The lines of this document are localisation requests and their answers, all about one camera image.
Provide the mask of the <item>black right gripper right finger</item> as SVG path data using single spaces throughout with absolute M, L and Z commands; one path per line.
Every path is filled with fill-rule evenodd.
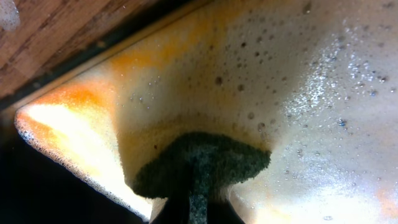
M 209 199 L 207 205 L 208 224 L 244 224 L 231 203 L 226 199 Z

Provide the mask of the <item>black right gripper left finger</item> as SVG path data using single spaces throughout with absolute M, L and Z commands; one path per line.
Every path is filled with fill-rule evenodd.
M 188 197 L 158 198 L 154 201 L 150 224 L 187 224 Z

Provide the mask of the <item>green and yellow sponge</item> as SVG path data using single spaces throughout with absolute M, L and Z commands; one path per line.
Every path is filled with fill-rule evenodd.
M 121 121 L 118 144 L 125 183 L 145 198 L 185 190 L 213 197 L 254 178 L 271 161 L 271 150 L 232 123 L 203 119 Z

